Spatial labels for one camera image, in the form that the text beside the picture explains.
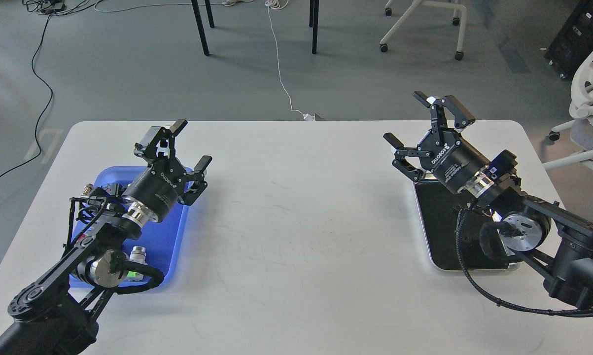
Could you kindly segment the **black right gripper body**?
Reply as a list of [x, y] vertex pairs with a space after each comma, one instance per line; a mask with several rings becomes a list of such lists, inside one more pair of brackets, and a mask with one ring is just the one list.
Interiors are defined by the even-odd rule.
[[421, 151], [431, 151], [431, 157], [420, 158], [421, 168], [431, 171], [452, 193], [460, 193], [489, 160], [456, 130], [444, 130], [442, 139], [427, 131], [419, 143]]

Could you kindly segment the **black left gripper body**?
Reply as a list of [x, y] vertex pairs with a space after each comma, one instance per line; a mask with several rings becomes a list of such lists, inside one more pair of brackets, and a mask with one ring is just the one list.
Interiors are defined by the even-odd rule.
[[157, 159], [134, 179], [123, 193], [129, 205], [125, 218], [136, 224], [162, 222], [184, 189], [181, 176], [186, 173], [177, 159]]

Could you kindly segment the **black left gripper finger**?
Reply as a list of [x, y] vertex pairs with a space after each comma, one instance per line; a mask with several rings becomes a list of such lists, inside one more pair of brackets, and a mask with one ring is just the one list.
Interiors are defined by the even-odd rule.
[[180, 204], [193, 205], [198, 200], [199, 196], [206, 190], [208, 183], [205, 180], [205, 175], [211, 160], [212, 156], [202, 156], [193, 168], [193, 171], [183, 175], [183, 182], [191, 182], [191, 184], [189, 189], [180, 195]]
[[176, 170], [175, 138], [184, 127], [187, 121], [179, 119], [170, 128], [152, 126], [143, 139], [134, 145], [134, 155], [144, 159], [148, 165], [156, 166], [157, 169], [166, 173]]

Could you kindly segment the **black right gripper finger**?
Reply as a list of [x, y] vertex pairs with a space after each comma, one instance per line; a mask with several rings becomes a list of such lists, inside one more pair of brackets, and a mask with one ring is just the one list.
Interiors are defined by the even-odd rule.
[[448, 128], [445, 111], [449, 111], [453, 115], [454, 130], [458, 132], [476, 123], [475, 116], [454, 95], [429, 97], [421, 91], [415, 91], [413, 97], [430, 110], [431, 128], [428, 132], [431, 134], [440, 134]]
[[407, 161], [406, 157], [416, 157], [420, 159], [430, 158], [432, 157], [432, 151], [420, 150], [418, 147], [406, 148], [404, 144], [402, 144], [402, 142], [390, 132], [385, 133], [383, 138], [392, 146], [394, 155], [394, 160], [392, 161], [393, 166], [413, 182], [418, 182], [423, 179], [425, 176], [425, 171], [414, 167]]

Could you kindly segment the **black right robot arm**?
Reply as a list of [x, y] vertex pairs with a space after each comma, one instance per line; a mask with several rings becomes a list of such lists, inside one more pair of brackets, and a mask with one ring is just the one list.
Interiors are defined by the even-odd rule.
[[[476, 119], [455, 96], [430, 97], [415, 91], [413, 97], [428, 108], [430, 129], [416, 147], [404, 146], [392, 133], [385, 133], [384, 139], [391, 144], [393, 166], [414, 184], [432, 175], [452, 195], [467, 192], [471, 196], [470, 205], [459, 209], [454, 230], [457, 260], [470, 284], [496, 306], [517, 312], [593, 317], [593, 222], [558, 202], [551, 204], [523, 191], [516, 156], [510, 151], [488, 160], [468, 143], [461, 132]], [[572, 309], [528, 308], [481, 288], [461, 252], [461, 234], [470, 212], [500, 217], [484, 222], [479, 231], [479, 246], [486, 257], [505, 263], [523, 261], [543, 277], [550, 297]]]

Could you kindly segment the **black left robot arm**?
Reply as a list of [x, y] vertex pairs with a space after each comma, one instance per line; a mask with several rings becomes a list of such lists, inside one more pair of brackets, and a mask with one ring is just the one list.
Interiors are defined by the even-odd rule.
[[176, 137], [187, 121], [152, 126], [135, 144], [134, 155], [147, 167], [129, 185], [87, 185], [70, 200], [69, 234], [62, 258], [23, 288], [7, 310], [13, 324], [0, 336], [0, 355], [77, 355], [96, 341], [97, 319], [114, 294], [159, 287], [158, 268], [133, 261], [123, 250], [138, 240], [148, 222], [162, 222], [176, 204], [192, 205], [208, 183], [204, 155], [191, 171], [176, 158]]

